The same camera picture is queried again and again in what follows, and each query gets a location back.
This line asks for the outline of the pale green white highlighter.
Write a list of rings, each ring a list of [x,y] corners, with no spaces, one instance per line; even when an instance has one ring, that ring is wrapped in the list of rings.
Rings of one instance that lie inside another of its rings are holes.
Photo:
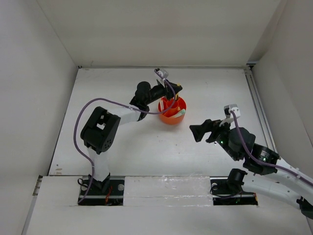
[[[184,115],[185,112],[186,112],[185,109],[180,110],[180,111],[177,113],[177,117],[180,117],[180,116]]]

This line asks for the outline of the gold black pen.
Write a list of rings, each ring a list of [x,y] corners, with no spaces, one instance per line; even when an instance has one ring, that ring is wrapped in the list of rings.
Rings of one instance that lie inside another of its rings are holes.
[[[175,101],[178,100],[179,98],[179,92],[182,90],[182,86],[180,84],[176,84],[174,87],[174,91],[175,91]]]

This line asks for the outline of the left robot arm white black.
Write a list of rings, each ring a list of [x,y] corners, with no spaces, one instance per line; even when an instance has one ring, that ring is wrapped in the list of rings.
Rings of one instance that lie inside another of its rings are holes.
[[[130,122],[143,120],[150,115],[149,105],[157,100],[169,101],[168,106],[163,106],[156,115],[167,114],[178,103],[179,92],[182,86],[164,80],[151,87],[149,82],[138,83],[134,97],[129,105],[119,103],[118,108],[112,112],[98,106],[96,107],[86,124],[80,138],[88,149],[88,154],[79,151],[91,164],[91,174],[88,176],[88,190],[94,190],[98,194],[108,191],[110,185],[110,171],[107,157],[103,154],[112,146],[118,127]]]

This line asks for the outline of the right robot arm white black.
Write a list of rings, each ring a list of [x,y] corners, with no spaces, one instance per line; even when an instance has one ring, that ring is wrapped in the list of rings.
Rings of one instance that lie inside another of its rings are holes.
[[[255,142],[256,137],[238,125],[235,118],[207,119],[200,125],[190,125],[196,142],[206,133],[207,143],[219,145],[234,161],[243,161],[241,169],[231,169],[228,179],[211,191],[222,190],[215,197],[229,201],[243,193],[262,193],[286,202],[304,216],[313,217],[313,181],[304,176],[268,147]]]

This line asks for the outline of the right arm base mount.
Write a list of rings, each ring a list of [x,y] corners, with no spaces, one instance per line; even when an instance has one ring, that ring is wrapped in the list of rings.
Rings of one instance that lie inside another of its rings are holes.
[[[247,172],[233,168],[227,177],[210,178],[210,194],[214,206],[257,206],[257,196],[253,192],[244,191],[244,177]]]

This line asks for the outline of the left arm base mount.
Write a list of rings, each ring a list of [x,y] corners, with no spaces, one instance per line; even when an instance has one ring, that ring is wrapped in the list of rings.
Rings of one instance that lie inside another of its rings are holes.
[[[86,197],[84,197],[89,180],[85,178],[79,178],[77,181],[80,186],[80,192],[78,196],[79,206],[122,206],[124,198],[125,177],[111,176],[110,182],[108,179],[104,182],[103,192],[101,189],[101,183],[92,184]]]

